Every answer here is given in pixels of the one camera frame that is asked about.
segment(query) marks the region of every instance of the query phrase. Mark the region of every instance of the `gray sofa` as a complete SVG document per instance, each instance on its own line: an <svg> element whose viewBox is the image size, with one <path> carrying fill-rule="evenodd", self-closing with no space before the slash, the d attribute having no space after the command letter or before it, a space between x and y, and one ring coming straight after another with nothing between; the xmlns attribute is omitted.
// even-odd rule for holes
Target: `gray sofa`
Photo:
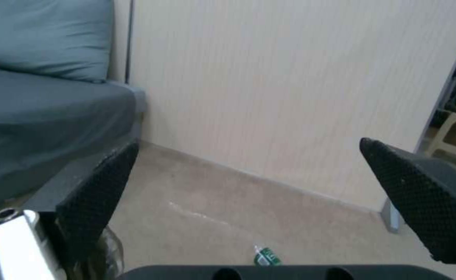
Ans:
<svg viewBox="0 0 456 280"><path fill-rule="evenodd" d="M0 69L0 203L43 186L78 158L139 137L144 103L141 90L116 82Z"/></svg>
<svg viewBox="0 0 456 280"><path fill-rule="evenodd" d="M113 0L0 1L0 203L139 137L144 93L106 81L113 19Z"/></svg>

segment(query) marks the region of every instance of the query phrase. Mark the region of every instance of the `small green bottle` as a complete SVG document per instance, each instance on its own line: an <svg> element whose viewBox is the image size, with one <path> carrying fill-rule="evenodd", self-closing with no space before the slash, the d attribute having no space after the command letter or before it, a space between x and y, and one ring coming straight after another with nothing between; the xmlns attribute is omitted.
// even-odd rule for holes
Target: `small green bottle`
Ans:
<svg viewBox="0 0 456 280"><path fill-rule="evenodd" d="M279 266L281 265L281 260L276 257L276 254L268 248L261 248L259 246L254 246L256 250L256 256L254 257L254 264L256 266Z"/></svg>

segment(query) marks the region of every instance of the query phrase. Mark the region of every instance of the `metal leg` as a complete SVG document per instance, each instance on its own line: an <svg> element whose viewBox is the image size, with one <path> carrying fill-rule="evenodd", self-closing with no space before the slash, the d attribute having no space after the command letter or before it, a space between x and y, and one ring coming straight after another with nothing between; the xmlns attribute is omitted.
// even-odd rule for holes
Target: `metal leg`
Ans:
<svg viewBox="0 0 456 280"><path fill-rule="evenodd" d="M387 199L387 201L385 202L385 205L380 215L382 216L382 220L385 223L385 227L389 232L399 232L400 214L399 211L395 209L392 202L390 202L390 199Z"/></svg>

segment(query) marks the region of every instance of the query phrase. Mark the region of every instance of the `black textured gripper pad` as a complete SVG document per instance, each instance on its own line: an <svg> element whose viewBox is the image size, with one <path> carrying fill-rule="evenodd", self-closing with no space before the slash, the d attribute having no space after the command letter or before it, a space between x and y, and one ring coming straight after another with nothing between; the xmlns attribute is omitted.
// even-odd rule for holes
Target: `black textured gripper pad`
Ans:
<svg viewBox="0 0 456 280"><path fill-rule="evenodd" d="M436 261L456 264L456 168L363 138L361 153Z"/></svg>
<svg viewBox="0 0 456 280"><path fill-rule="evenodd" d="M138 154L132 142L109 154L59 205L57 251L65 265L84 260L95 247L121 198Z"/></svg>

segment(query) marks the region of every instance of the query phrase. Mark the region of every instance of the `label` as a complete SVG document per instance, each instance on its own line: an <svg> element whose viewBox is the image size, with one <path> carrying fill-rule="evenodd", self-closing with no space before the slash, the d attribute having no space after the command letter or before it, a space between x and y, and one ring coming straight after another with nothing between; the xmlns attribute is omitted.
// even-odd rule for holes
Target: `label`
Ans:
<svg viewBox="0 0 456 280"><path fill-rule="evenodd" d="M264 248L256 254L254 263L258 266L279 266L281 261L270 248Z"/></svg>

